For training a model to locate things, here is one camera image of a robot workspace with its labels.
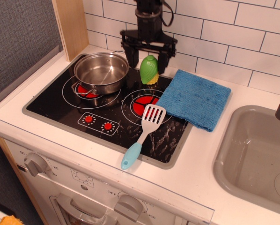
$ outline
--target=saucepan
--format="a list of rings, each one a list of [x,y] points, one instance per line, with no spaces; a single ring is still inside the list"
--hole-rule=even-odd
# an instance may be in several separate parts
[[[71,87],[74,93],[108,95],[120,90],[125,83],[129,64],[124,57],[115,52],[94,53],[79,60],[74,66],[74,75],[78,79]],[[76,92],[75,87],[78,84],[88,92]]]

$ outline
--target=spatula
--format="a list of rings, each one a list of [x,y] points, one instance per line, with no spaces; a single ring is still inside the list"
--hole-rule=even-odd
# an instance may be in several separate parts
[[[148,104],[145,107],[141,121],[143,132],[140,135],[138,141],[126,151],[121,161],[121,169],[126,170],[134,164],[141,152],[142,144],[147,135],[159,128],[165,115],[166,110],[163,107],[153,104]]]

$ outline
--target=red burner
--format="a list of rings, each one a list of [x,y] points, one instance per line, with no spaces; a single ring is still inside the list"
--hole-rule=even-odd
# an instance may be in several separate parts
[[[156,104],[159,101],[159,98],[156,96],[143,96],[136,99],[133,103],[133,110],[135,113],[142,117],[144,113],[145,106],[148,104]]]
[[[87,93],[88,91],[89,91],[89,90],[87,90],[86,88],[82,87],[81,85],[78,86],[78,92],[79,92],[79,93]],[[81,96],[84,97],[84,98],[89,98],[89,99],[91,99],[91,98],[96,98],[96,97],[99,96],[99,95],[89,93],[89,94],[86,95],[86,96],[83,95],[83,94],[81,94]]]

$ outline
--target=blue towel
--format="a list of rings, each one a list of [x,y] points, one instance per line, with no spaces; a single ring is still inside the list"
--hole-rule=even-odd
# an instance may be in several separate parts
[[[157,105],[169,115],[212,132],[230,93],[230,88],[178,70]]]

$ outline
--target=gray sink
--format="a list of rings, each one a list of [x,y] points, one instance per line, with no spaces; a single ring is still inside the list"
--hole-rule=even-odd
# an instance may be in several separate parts
[[[280,213],[280,121],[275,110],[248,105],[233,113],[214,175],[230,194]]]

